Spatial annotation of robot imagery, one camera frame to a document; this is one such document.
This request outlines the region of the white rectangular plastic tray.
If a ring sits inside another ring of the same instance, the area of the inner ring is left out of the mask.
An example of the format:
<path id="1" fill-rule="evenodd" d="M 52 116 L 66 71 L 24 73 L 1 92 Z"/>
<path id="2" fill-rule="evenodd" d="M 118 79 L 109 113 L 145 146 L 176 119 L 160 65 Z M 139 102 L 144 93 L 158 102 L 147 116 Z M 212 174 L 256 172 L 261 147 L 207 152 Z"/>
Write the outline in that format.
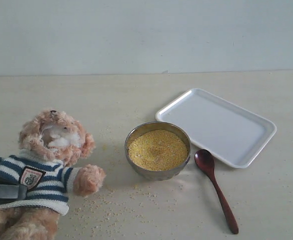
<path id="1" fill-rule="evenodd" d="M 187 90 L 155 118 L 178 126 L 195 146 L 237 169 L 247 168 L 277 131 L 272 121 L 200 88 Z"/>

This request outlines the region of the yellow millet grain in bowl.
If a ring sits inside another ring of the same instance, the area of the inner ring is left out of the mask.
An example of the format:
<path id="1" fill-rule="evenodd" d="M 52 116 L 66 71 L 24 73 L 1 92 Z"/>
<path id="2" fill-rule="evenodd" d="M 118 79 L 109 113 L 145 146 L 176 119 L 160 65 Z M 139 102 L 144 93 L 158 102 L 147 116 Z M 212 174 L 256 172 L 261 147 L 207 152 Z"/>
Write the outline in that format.
<path id="1" fill-rule="evenodd" d="M 136 138 L 128 147 L 128 155 L 137 166 L 159 172 L 178 167 L 189 154 L 175 133 L 158 129 Z"/>

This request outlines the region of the plush teddy bear striped sweater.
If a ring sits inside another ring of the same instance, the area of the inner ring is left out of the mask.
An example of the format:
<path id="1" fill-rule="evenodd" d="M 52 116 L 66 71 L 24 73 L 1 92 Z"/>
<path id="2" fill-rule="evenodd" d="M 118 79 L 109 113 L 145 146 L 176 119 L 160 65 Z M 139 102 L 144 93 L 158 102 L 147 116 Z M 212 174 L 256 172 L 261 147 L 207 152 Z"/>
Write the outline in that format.
<path id="1" fill-rule="evenodd" d="M 69 196 L 99 191 L 106 174 L 76 167 L 95 148 L 93 136 L 66 112 L 46 109 L 19 133 L 19 153 L 0 157 L 0 179 L 26 187 L 24 199 L 0 203 L 0 240 L 53 240 Z"/>

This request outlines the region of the dark red wooden spoon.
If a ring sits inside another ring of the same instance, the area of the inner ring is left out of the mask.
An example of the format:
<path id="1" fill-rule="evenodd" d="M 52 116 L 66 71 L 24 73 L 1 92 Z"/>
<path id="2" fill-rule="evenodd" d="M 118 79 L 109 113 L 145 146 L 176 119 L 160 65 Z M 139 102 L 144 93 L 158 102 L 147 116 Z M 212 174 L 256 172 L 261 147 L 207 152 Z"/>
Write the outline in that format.
<path id="1" fill-rule="evenodd" d="M 237 235 L 239 233 L 239 227 L 236 218 L 215 177 L 215 160 L 213 155 L 206 149 L 200 149 L 195 153 L 194 161 L 197 167 L 210 179 L 218 196 L 229 230 L 234 235 Z"/>

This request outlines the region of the stainless steel bowl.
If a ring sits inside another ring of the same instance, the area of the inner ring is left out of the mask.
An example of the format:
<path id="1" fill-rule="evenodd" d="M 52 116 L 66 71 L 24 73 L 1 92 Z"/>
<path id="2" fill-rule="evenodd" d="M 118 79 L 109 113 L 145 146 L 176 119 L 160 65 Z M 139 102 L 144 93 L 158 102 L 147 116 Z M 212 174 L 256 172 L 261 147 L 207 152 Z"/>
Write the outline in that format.
<path id="1" fill-rule="evenodd" d="M 144 168 L 139 167 L 129 157 L 129 145 L 138 137 L 142 136 L 145 133 L 148 133 L 150 131 L 154 130 L 167 130 L 174 134 L 176 134 L 186 145 L 188 150 L 188 156 L 185 159 L 185 161 L 179 165 L 176 168 L 165 170 L 165 171 L 151 171 Z M 135 127 L 126 137 L 124 142 L 124 149 L 125 149 L 125 156 L 128 161 L 128 163 L 131 165 L 131 167 L 134 169 L 136 173 L 141 175 L 142 177 L 151 180 L 151 181 L 164 181 L 169 180 L 175 176 L 177 176 L 187 165 L 187 163 L 190 160 L 191 156 L 191 141 L 189 136 L 186 134 L 184 130 L 182 130 L 180 127 L 168 123 L 168 122 L 162 122 L 162 121 L 151 121 L 143 123 L 137 127 Z"/>

